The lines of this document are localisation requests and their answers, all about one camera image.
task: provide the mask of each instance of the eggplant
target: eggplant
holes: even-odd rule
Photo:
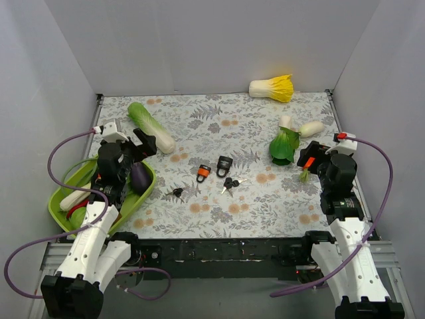
[[[133,192],[142,196],[146,189],[152,184],[152,178],[145,169],[145,166],[140,161],[134,163],[131,167],[131,188]]]

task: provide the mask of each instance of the key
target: key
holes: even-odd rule
[[[244,179],[235,179],[234,181],[232,181],[233,187],[238,187],[241,183],[243,183],[244,181],[246,181],[246,178]]]
[[[233,197],[233,192],[232,192],[232,187],[233,187],[233,185],[232,185],[232,183],[226,183],[226,184],[224,185],[224,187],[228,190],[228,192],[229,192],[230,196],[231,196],[231,197]]]
[[[176,195],[177,196],[177,194],[179,193],[180,195],[182,194],[182,192],[183,192],[183,188],[175,188],[175,189],[173,189],[173,191],[171,191],[171,192],[169,192],[168,194],[166,194],[166,195]]]
[[[180,187],[180,188],[175,188],[173,189],[172,192],[166,194],[166,195],[174,195],[175,197],[179,198],[181,200],[182,203],[184,203],[183,199],[180,198],[182,192],[183,192],[184,188]]]
[[[226,177],[226,180],[224,181],[224,185],[223,185],[223,190],[221,191],[221,194],[224,194],[224,192],[227,189],[227,185],[232,184],[232,178],[231,177]]]

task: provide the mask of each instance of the floral tablecloth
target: floral tablecloth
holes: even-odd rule
[[[322,133],[301,140],[299,149],[312,140],[333,145],[337,125],[326,93],[295,93],[287,104],[247,94],[110,97],[104,99],[98,123],[118,118],[123,131],[138,141],[132,132],[135,124],[127,117],[132,102],[144,104],[177,147],[172,154],[158,151],[146,159],[157,174],[155,189],[121,231],[140,238],[179,239],[298,237],[312,229],[329,230],[317,177],[300,183],[300,168],[274,165],[268,151],[284,114],[292,116],[295,129],[312,120],[325,124]],[[96,136],[91,156],[99,142]],[[221,155],[233,159],[228,176],[247,179],[232,189],[233,197],[220,194],[224,180],[216,176],[216,163]],[[212,171],[197,183],[201,164]],[[185,188],[184,202],[166,195],[176,187]]]

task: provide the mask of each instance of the green tray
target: green tray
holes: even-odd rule
[[[134,193],[130,193],[127,195],[124,204],[120,209],[121,219],[112,225],[109,230],[109,234],[114,234],[118,227],[120,227],[127,219],[133,215],[133,213],[141,206],[141,204],[147,199],[149,195],[151,195],[153,191],[153,187],[157,181],[157,176],[155,175],[155,171],[152,167],[146,164],[144,161],[142,162],[145,166],[148,174],[152,178],[152,184],[146,190],[146,192],[139,196]],[[75,172],[67,181],[66,184],[75,186],[75,184],[82,178],[86,173],[92,170],[93,166],[96,164],[96,161],[89,161],[86,165],[82,166],[78,171]],[[66,220],[66,212],[62,211],[59,207],[59,203],[65,198],[65,195],[61,192],[60,188],[58,188],[50,197],[48,201],[48,211],[52,215],[53,219],[62,227],[62,229],[66,232],[74,230],[70,221]]]

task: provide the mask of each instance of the black metal bar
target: black metal bar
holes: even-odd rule
[[[296,265],[311,265],[301,238],[140,239],[143,265],[173,278],[278,278],[296,280]],[[145,280],[162,279],[144,274]]]

